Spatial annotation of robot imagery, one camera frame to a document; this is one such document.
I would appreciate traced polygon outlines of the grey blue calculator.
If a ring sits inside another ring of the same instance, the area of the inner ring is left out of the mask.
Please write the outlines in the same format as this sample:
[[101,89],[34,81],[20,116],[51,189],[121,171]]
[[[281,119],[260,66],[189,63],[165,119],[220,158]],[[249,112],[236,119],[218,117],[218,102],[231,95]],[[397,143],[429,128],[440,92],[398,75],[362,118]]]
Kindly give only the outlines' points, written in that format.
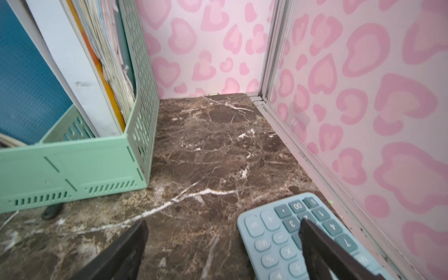
[[299,237],[308,219],[371,273],[392,276],[330,209],[311,192],[274,201],[242,213],[238,228],[259,280],[309,279]]

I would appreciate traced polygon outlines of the blue folder in rack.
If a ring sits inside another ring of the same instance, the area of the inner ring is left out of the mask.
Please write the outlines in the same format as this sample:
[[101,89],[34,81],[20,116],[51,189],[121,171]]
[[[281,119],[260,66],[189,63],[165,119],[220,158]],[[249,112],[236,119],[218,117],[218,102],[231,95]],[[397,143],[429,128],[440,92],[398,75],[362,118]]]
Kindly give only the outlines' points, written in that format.
[[1,1],[1,133],[39,142],[72,101],[7,1]]

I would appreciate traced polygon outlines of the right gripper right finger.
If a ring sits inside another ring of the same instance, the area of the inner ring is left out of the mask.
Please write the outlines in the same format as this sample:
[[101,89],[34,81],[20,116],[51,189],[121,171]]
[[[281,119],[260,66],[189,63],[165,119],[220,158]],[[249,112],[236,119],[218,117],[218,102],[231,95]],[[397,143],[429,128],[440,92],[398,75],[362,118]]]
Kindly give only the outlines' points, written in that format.
[[333,275],[339,280],[384,280],[382,275],[371,273],[307,219],[301,222],[299,237],[311,280],[331,280]]

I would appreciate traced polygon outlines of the green file organizer rack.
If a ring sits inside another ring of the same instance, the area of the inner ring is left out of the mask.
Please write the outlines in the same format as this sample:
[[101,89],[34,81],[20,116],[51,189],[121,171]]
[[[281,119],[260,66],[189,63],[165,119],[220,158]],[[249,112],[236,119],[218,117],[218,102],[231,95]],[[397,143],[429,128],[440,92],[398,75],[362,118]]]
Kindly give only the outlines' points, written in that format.
[[71,1],[82,36],[124,123],[96,137],[72,106],[43,138],[1,149],[1,212],[144,189],[151,176],[159,97],[134,1]]

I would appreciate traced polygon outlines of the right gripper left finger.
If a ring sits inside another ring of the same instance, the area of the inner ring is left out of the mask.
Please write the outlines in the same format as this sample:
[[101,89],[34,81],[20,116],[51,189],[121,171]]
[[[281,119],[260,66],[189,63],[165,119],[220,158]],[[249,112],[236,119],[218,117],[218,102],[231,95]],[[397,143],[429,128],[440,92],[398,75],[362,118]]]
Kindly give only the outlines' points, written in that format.
[[71,278],[73,280],[136,280],[148,235],[146,221],[138,220]]

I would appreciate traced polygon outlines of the white book in rack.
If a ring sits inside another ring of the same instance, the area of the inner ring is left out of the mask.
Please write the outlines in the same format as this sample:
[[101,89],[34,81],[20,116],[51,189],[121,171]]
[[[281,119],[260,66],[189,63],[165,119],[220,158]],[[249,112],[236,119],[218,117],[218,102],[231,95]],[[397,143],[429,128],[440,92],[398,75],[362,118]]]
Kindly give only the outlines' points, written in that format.
[[123,133],[124,123],[70,7],[71,1],[8,1],[64,91],[96,137]]

